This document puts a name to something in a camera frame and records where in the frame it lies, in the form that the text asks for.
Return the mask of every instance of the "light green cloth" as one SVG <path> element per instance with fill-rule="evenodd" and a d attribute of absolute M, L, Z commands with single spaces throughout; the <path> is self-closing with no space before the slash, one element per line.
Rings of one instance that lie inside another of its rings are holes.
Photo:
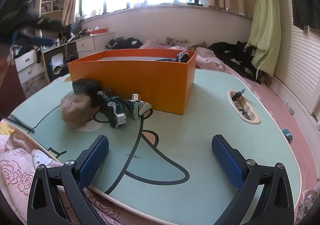
<path fill-rule="evenodd" d="M 257 47 L 252 64 L 273 76 L 281 41 L 279 0 L 257 0 L 247 46 Z"/>

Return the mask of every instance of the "open box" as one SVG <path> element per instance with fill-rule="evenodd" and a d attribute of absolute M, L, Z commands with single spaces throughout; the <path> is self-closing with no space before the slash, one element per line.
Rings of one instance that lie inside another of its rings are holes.
<path fill-rule="evenodd" d="M 151 60 L 176 58 L 180 52 L 182 50 L 175 49 L 108 50 L 72 61 L 68 68 L 72 82 L 81 78 L 97 80 L 103 90 L 112 88 L 113 94 L 122 99 L 139 93 L 153 109 L 183 115 L 195 78 L 196 52 L 188 51 L 187 63 Z"/>

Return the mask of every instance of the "blue gripper pad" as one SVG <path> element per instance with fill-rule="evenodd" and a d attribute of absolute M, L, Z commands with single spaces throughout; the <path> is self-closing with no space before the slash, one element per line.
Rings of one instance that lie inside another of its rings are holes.
<path fill-rule="evenodd" d="M 218 136 L 214 136 L 211 142 L 212 151 L 219 161 L 224 173 L 228 177 L 232 186 L 241 190 L 243 181 L 243 171 L 229 150 Z"/>
<path fill-rule="evenodd" d="M 108 138 L 103 136 L 100 142 L 91 151 L 84 164 L 79 169 L 78 187 L 82 191 L 84 187 L 90 186 L 101 163 L 109 152 Z"/>

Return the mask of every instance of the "toy car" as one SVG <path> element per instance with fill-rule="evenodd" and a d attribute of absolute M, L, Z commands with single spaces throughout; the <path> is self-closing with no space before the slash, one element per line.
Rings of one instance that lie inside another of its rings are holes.
<path fill-rule="evenodd" d="M 110 126 L 118 128 L 120 125 L 126 123 L 127 115 L 125 113 L 124 103 L 120 96 L 111 97 L 111 89 L 108 93 L 105 91 L 98 91 L 97 97 L 100 106 L 100 112 L 104 113 L 110 120 Z"/>

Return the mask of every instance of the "white drawer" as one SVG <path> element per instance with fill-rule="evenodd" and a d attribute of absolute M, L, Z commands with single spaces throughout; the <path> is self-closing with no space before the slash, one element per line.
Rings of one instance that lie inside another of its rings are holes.
<path fill-rule="evenodd" d="M 83 58 L 83 57 L 86 57 L 88 55 L 92 55 L 94 53 L 96 53 L 96 51 L 80 52 L 80 53 L 78 53 L 78 55 L 79 55 L 79 58 Z"/>
<path fill-rule="evenodd" d="M 77 44 L 77 51 L 78 52 L 87 52 L 87 51 L 94 51 L 95 50 L 93 37 L 88 38 L 88 39 L 84 39 L 84 40 L 79 40 L 76 42 L 76 44 Z"/>
<path fill-rule="evenodd" d="M 14 61 L 16 63 L 17 72 L 19 72 L 22 69 L 28 67 L 29 65 L 37 62 L 36 50 L 27 52 L 24 55 L 20 56 L 19 58 L 15 59 Z"/>
<path fill-rule="evenodd" d="M 43 68 L 41 63 L 33 63 L 24 68 L 22 71 L 18 72 L 20 83 L 23 84 L 42 72 Z"/>

